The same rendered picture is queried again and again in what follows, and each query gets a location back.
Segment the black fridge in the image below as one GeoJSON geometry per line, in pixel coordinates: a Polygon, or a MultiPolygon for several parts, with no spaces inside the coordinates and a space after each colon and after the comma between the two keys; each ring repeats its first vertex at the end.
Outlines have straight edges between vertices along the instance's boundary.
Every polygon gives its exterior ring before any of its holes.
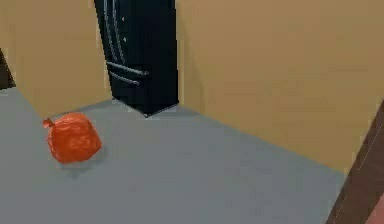
{"type": "Polygon", "coordinates": [[[106,64],[112,97],[146,117],[178,104],[175,0],[118,1],[118,26],[125,64],[117,48],[112,0],[108,0],[108,17],[117,62],[113,61],[108,45],[103,0],[93,2],[105,61],[149,72],[141,76],[106,64]],[[120,81],[109,72],[139,81],[140,85],[120,81]]]}

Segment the orange tied rubbish bag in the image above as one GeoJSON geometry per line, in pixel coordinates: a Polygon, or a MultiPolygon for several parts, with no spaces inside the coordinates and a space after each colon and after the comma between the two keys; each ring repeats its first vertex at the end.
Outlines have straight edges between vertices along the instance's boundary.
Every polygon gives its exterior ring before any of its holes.
{"type": "Polygon", "coordinates": [[[97,130],[83,113],[68,113],[55,121],[47,118],[42,125],[48,129],[51,155],[61,164],[87,161],[102,147],[97,130]]]}

